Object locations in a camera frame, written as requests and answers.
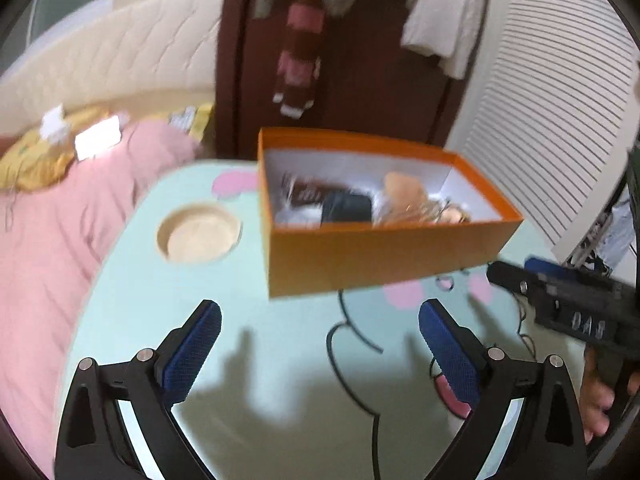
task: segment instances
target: white headboard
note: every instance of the white headboard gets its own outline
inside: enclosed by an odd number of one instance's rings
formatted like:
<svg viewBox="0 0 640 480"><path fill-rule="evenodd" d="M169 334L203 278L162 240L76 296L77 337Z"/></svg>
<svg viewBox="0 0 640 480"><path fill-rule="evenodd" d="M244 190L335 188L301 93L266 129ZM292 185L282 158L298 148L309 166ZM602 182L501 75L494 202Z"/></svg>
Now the white headboard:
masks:
<svg viewBox="0 0 640 480"><path fill-rule="evenodd" d="M144 0L50 42L0 78L0 133L23 131L60 103L213 100L222 1Z"/></svg>

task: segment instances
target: metal screw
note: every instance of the metal screw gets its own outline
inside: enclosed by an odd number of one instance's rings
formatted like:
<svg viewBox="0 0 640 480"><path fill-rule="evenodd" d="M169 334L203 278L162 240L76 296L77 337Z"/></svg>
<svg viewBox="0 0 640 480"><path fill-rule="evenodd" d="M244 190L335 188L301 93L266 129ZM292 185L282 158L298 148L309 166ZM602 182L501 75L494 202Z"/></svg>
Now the metal screw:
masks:
<svg viewBox="0 0 640 480"><path fill-rule="evenodd" d="M138 361L149 361L149 359L151 359L154 356L154 351L151 348L143 348L141 351L139 351L136 354L136 359L138 359Z"/></svg>
<svg viewBox="0 0 640 480"><path fill-rule="evenodd" d="M85 357L78 363L78 368L80 368L81 370L88 370L89 368L91 368L92 364L94 364L94 360L90 357Z"/></svg>
<svg viewBox="0 0 640 480"><path fill-rule="evenodd" d="M494 361L502 361L504 359L504 352L497 346L489 348L487 353L489 354L489 357Z"/></svg>
<svg viewBox="0 0 640 480"><path fill-rule="evenodd" d="M556 368L562 368L564 365L564 361L562 361L562 358L559 355L549 356L549 362Z"/></svg>

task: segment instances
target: orange box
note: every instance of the orange box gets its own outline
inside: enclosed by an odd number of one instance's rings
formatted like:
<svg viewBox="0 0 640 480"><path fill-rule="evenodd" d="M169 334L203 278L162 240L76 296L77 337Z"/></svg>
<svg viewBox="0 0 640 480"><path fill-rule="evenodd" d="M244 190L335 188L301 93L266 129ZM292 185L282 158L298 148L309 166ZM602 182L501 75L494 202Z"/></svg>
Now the orange box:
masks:
<svg viewBox="0 0 640 480"><path fill-rule="evenodd" d="M522 222L511 203L464 158L386 137L264 128L258 138L260 213L270 297L383 285L493 260ZM375 185L388 171L417 176L430 194L452 196L471 222L326 223L274 221L284 173Z"/></svg>

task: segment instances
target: pink blanket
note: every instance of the pink blanket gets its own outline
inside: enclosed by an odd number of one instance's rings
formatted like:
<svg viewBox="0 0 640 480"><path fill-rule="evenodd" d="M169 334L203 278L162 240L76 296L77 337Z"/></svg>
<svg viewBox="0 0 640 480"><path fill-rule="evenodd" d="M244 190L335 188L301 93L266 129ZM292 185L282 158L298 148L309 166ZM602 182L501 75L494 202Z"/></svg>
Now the pink blanket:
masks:
<svg viewBox="0 0 640 480"><path fill-rule="evenodd" d="M19 194L7 232L0 217L0 409L50 478L56 387L92 281L138 200L197 149L162 121L132 124L59 185Z"/></svg>

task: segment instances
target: light blue table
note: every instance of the light blue table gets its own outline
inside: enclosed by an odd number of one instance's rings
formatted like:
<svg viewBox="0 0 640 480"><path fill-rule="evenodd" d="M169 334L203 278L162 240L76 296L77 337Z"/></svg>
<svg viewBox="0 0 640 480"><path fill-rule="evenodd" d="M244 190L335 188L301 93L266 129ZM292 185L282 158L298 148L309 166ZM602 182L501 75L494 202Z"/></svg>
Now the light blue table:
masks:
<svg viewBox="0 0 640 480"><path fill-rule="evenodd" d="M347 291L346 313L382 353L375 351L341 325L345 317L334 293L268 300L255 192L222 201L242 221L235 250L203 265L166 262L155 238L162 219L188 203L216 200L214 179L239 168L255 169L201 162L165 177L144 199L84 310L60 410L81 358L91 356L99 364L128 361L141 348L157 347L206 298L222 308L222 333L174 414L218 480L371 480L374 418L380 478L423 480L460 423L446 411L430 379L431 354L417 326L419 304L438 298L486 345L526 358L516 336L514 299L488 286L483 267L452 274L450 292L438 288L434 278L422 280L420 301L397 306L381 287ZM502 257L522 263L530 254L552 257L525 222ZM526 332L536 342L538 358L560 354L574 385L579 384L582 345L534 326L531 313ZM330 365L330 333L332 357L351 395ZM121 406L146 474L161 479L129 403ZM517 410L519 402L512 407ZM503 427L479 478L495 471L513 425L514 419Z"/></svg>

